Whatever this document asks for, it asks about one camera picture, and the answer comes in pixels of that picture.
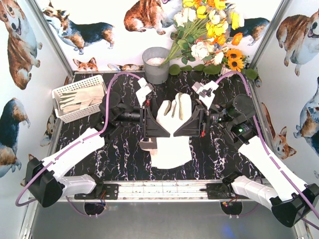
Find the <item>white glove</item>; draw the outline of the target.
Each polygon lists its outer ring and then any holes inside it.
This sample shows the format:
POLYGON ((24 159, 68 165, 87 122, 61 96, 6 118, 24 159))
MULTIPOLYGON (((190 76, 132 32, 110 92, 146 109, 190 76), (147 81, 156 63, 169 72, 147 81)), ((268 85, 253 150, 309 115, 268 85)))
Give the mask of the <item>white glove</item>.
POLYGON ((172 101, 164 100, 158 110, 157 122, 170 133, 170 137, 157 138, 157 156, 152 166, 173 169, 192 160, 188 136, 174 133, 190 119, 192 111, 190 95, 177 93, 172 101))
POLYGON ((139 145, 142 150, 150 153, 152 167, 173 169, 180 166, 172 139, 153 137, 148 141, 141 140, 139 145))
POLYGON ((105 95, 103 85, 95 85, 67 91, 60 96, 59 107, 61 110, 74 110, 77 107, 84 109, 90 105, 99 104, 105 95))

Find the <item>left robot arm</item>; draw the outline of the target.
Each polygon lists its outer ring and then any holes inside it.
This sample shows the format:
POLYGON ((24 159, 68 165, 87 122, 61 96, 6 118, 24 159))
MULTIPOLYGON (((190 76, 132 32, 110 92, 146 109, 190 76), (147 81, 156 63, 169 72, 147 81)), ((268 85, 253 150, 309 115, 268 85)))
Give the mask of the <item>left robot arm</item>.
POLYGON ((94 121, 77 139, 49 157, 33 158, 28 162, 25 185, 42 207, 50 207, 66 196, 97 199, 105 194, 106 187, 96 175, 66 176, 66 173, 86 156, 111 142, 124 123, 138 124, 143 138, 170 135, 156 121, 159 106, 155 98, 146 100, 140 107, 130 106, 121 101, 119 94, 111 92, 109 106, 102 101, 99 108, 94 121))

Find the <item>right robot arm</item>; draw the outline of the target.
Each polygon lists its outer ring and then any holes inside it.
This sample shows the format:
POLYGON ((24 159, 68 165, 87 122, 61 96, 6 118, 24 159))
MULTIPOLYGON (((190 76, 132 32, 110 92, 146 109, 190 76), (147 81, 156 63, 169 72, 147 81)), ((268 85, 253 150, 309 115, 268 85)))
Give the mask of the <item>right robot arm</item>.
POLYGON ((213 97, 204 93, 192 102, 192 115, 175 136, 205 136, 212 124, 220 124, 225 139, 248 158, 270 183, 269 186, 233 172, 223 178, 223 184, 236 195, 252 199, 268 208, 284 226, 293 227, 309 212, 318 212, 317 184, 307 184, 296 176, 265 143, 255 117, 252 99, 239 94, 228 103, 214 105, 213 97))

